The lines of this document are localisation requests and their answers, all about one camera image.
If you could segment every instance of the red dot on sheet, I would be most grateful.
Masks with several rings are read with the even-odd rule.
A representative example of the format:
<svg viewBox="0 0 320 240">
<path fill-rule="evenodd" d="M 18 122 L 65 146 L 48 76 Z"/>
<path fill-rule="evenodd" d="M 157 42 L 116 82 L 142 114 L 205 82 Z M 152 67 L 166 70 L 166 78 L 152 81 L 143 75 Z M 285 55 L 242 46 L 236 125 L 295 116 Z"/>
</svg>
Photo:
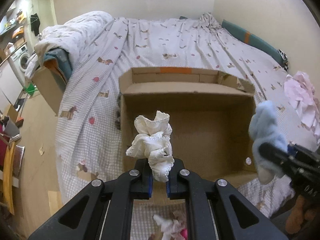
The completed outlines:
<svg viewBox="0 0 320 240">
<path fill-rule="evenodd" d="M 89 123 L 90 123 L 90 124 L 94 124 L 94 117 L 90 117 L 90 118 L 89 118 Z"/>
</svg>

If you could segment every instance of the light blue cloth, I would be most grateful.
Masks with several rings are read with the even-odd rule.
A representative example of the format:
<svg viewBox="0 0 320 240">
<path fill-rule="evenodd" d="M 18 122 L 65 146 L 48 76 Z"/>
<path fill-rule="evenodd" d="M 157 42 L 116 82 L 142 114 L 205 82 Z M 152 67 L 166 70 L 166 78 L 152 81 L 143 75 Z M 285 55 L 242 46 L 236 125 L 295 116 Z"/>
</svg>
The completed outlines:
<svg viewBox="0 0 320 240">
<path fill-rule="evenodd" d="M 279 131 L 276 109 L 271 101 L 264 101 L 256 107 L 256 113 L 252 116 L 249 125 L 249 135 L 253 140 L 252 154 L 258 173 L 260 166 L 272 171 L 277 177 L 282 178 L 284 173 L 281 168 L 263 158 L 258 151 L 262 143 L 268 142 L 278 149 L 287 152 L 288 143 L 284 135 Z"/>
</svg>

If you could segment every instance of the washing machine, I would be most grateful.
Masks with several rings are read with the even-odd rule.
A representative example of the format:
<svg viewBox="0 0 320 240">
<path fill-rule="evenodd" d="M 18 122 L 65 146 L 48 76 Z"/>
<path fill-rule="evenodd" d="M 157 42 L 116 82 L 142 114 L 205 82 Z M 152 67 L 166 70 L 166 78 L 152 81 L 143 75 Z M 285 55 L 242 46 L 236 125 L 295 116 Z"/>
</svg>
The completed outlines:
<svg viewBox="0 0 320 240">
<path fill-rule="evenodd" d="M 30 54 L 28 53 L 27 45 L 24 44 L 8 59 L 14 74 L 23 87 L 25 86 L 24 73 L 27 69 L 27 61 L 29 58 Z"/>
</svg>

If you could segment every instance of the washing machine door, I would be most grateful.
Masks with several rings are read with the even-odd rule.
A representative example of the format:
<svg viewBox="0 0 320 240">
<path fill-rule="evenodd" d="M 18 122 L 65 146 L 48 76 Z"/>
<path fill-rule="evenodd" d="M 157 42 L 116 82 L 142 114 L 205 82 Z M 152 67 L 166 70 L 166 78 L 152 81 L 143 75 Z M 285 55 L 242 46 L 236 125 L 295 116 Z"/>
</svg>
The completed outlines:
<svg viewBox="0 0 320 240">
<path fill-rule="evenodd" d="M 22 72 L 25 72 L 27 69 L 27 61 L 30 58 L 28 53 L 23 53 L 19 58 L 19 68 Z"/>
</svg>

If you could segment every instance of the open cardboard box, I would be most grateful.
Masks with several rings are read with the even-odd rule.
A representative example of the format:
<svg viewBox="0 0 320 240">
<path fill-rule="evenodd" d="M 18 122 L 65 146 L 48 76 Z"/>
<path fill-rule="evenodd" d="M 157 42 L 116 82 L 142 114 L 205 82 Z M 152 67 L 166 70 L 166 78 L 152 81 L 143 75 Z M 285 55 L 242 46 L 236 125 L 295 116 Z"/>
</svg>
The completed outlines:
<svg viewBox="0 0 320 240">
<path fill-rule="evenodd" d="M 248 135 L 255 110 L 254 86 L 217 70 L 173 67 L 132 68 L 120 79 L 124 169 L 136 159 L 125 156 L 137 131 L 138 115 L 170 115 L 173 157 L 203 179 L 224 178 L 234 187 L 257 174 Z"/>
</svg>

